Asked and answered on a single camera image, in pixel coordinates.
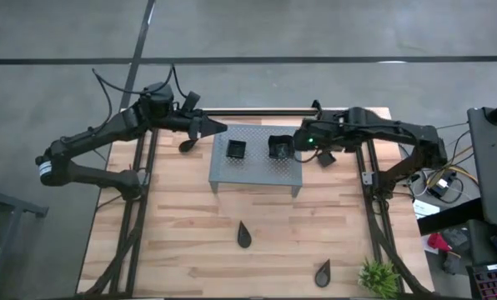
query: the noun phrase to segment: wooden tabletop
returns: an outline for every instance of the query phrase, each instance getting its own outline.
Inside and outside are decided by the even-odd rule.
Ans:
[[[370,108],[390,118],[388,108]],[[301,117],[221,117],[225,123],[298,126]],[[290,187],[221,184],[211,192],[208,170],[213,137],[198,141],[188,154],[178,152],[187,134],[162,130],[155,163],[135,297],[358,297],[362,262],[373,259],[371,239],[354,154],[335,153],[337,162],[322,169],[303,165],[304,184],[297,198]],[[400,161],[396,143],[375,141],[380,169]],[[108,170],[128,169],[136,142],[115,142]],[[148,147],[143,151],[143,164]],[[366,166],[369,155],[365,151]],[[308,158],[310,152],[303,153]],[[102,191],[100,202],[118,193]],[[390,201],[389,215],[397,251],[410,271],[434,290],[409,197]],[[78,292],[90,288],[114,256],[123,200],[96,214]],[[252,245],[236,242],[239,221]],[[332,280],[317,287],[314,274],[327,259]],[[125,263],[120,283],[126,282]]]

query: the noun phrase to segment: red object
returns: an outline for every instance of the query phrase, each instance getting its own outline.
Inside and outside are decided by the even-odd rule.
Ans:
[[[441,237],[441,234],[439,233],[430,234],[428,244],[434,249],[441,249],[446,252],[452,250],[449,244]]]

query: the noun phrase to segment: gray floor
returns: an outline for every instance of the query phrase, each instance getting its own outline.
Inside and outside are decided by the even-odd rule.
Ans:
[[[0,58],[130,58],[145,5],[0,1]],[[497,0],[158,1],[143,51],[144,57],[278,55],[497,55]],[[33,160],[52,140],[105,118],[91,67],[119,86],[129,70],[0,66],[0,191],[50,207],[42,221],[24,217],[0,299],[69,296],[76,287],[98,188],[44,187]],[[135,88],[163,80],[167,70],[141,66]],[[307,107],[317,98],[326,107],[389,107],[393,118],[442,126],[465,121],[468,108],[497,105],[497,62],[180,66],[178,75],[207,108]],[[121,96],[110,94],[117,109]],[[464,130],[440,134],[452,141]],[[459,148],[469,144],[463,139]],[[76,161],[105,167],[93,153]],[[475,173],[472,160],[464,167]],[[429,261],[438,292],[469,296],[466,277],[442,273],[436,257]]]

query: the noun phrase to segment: green plant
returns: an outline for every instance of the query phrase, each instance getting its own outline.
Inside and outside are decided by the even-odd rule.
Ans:
[[[393,272],[391,262],[370,262],[365,258],[364,265],[359,271],[359,284],[384,299],[396,298],[397,278],[399,274]]]

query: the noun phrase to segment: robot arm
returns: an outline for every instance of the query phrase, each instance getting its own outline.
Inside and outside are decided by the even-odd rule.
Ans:
[[[444,143],[433,126],[420,126],[392,121],[377,116],[361,107],[348,110],[318,110],[315,117],[307,117],[294,134],[294,147],[299,151],[345,151],[361,148],[363,142],[378,138],[386,141],[414,145],[412,154],[391,169],[372,174],[374,193],[391,198],[395,184],[422,168],[440,168],[447,163]]]
[[[41,182],[47,186],[67,183],[95,184],[101,188],[115,187],[126,200],[141,196],[141,182],[135,171],[108,172],[82,167],[71,159],[115,141],[131,141],[142,137],[147,130],[162,128],[187,132],[190,139],[203,138],[227,130],[227,126],[211,120],[200,109],[194,109],[200,98],[190,92],[181,109],[175,107],[169,85],[154,93],[162,83],[144,89],[139,100],[128,109],[117,113],[99,127],[90,127],[72,137],[61,137],[51,143],[42,156],[36,158]]]

